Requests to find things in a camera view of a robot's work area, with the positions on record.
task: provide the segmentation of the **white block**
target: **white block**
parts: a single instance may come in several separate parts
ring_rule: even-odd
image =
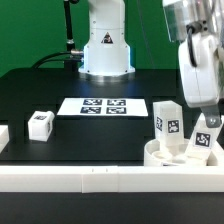
[[[7,125],[0,125],[0,153],[9,142],[9,131]]]
[[[29,139],[46,142],[53,130],[53,119],[51,111],[36,111],[28,121]]]
[[[194,127],[185,154],[189,157],[207,160],[222,129],[223,122],[224,116],[222,116],[220,127],[208,128],[205,117],[201,114]]]
[[[156,139],[164,146],[184,143],[182,107],[173,101],[153,103]]]
[[[223,192],[220,167],[120,167],[119,192]]]
[[[82,192],[118,192],[118,167],[86,167]]]
[[[0,192],[82,192],[82,168],[0,166]]]

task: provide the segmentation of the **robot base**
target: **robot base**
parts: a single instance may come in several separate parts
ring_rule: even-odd
[[[90,80],[93,82],[99,82],[99,83],[113,83],[113,82],[121,82],[121,81],[128,81],[133,80],[135,78],[135,69],[131,68],[126,73],[120,73],[120,74],[103,74],[102,75],[95,75],[91,73],[86,73],[84,70],[82,71],[82,68],[79,69],[79,77],[81,79]]]

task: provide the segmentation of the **white edge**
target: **white edge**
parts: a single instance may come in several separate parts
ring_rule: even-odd
[[[224,192],[224,169],[0,166],[0,192]]]

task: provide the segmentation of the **black cable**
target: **black cable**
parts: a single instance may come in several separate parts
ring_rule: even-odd
[[[64,9],[65,9],[65,23],[67,33],[67,50],[70,51],[72,49],[75,49],[75,43],[73,40],[71,10],[69,1],[64,0]]]
[[[42,63],[39,63],[36,67],[32,67],[32,68],[39,68],[41,65],[48,63],[48,62],[59,62],[59,61],[75,61],[75,62],[81,62],[80,59],[75,59],[75,58],[70,58],[70,59],[49,59],[49,60],[45,60]]]
[[[196,68],[197,63],[196,63],[196,60],[195,60],[195,57],[194,57],[192,34],[193,34],[193,27],[189,27],[188,30],[187,30],[188,52],[189,52],[189,56],[190,56],[191,65]]]
[[[61,55],[71,55],[71,52],[70,51],[64,51],[64,52],[58,52],[58,53],[50,54],[50,55],[48,55],[46,57],[41,58],[31,68],[38,68],[39,65],[41,65],[44,61],[46,61],[46,60],[48,60],[50,58],[61,56]]]

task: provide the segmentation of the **white container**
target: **white container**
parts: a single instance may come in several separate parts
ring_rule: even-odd
[[[169,151],[161,151],[158,140],[149,141],[144,148],[144,166],[206,166],[207,160],[187,157],[184,154],[189,140],[184,141],[184,144],[179,145],[178,152],[175,151],[176,155]]]

